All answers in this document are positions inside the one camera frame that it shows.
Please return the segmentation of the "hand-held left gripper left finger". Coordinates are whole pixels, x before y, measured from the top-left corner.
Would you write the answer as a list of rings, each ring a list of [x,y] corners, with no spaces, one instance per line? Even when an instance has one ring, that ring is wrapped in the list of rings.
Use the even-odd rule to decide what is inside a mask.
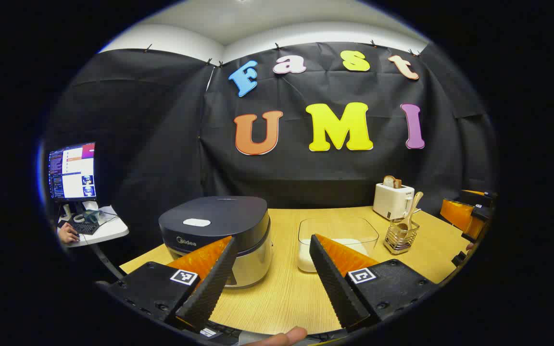
[[[237,253],[235,238],[227,236],[167,265],[148,261],[113,283],[97,285],[148,318],[200,333],[231,275]]]

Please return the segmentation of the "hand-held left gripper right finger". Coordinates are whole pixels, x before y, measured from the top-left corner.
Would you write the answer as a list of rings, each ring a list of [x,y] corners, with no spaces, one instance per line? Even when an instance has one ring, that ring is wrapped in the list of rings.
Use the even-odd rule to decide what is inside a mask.
[[[439,289],[398,259],[378,262],[320,234],[311,237],[310,256],[348,332],[391,321]]]

